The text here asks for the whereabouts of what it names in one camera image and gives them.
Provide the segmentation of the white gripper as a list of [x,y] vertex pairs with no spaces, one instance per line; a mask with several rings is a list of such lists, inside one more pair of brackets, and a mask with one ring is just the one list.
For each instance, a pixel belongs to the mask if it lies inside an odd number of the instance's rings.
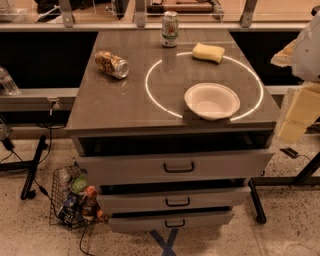
[[313,18],[299,33],[271,58],[279,67],[292,65],[292,74],[305,82],[294,92],[280,126],[278,137],[286,143],[298,141],[320,117],[320,10],[311,11]]

